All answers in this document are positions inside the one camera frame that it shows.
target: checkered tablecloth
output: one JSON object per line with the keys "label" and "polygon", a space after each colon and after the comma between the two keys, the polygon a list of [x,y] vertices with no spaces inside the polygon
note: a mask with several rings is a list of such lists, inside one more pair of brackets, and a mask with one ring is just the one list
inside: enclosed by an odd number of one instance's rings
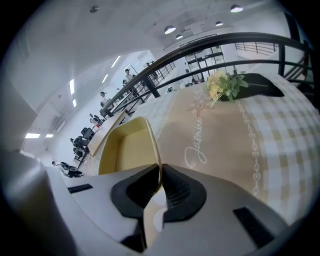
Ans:
{"label": "checkered tablecloth", "polygon": [[[236,101],[252,140],[252,157],[257,159],[252,166],[255,186],[251,192],[291,224],[307,213],[319,191],[320,116],[283,77],[262,75],[281,89],[284,97],[257,95]],[[178,93],[142,104],[132,118],[146,117],[157,140]]]}

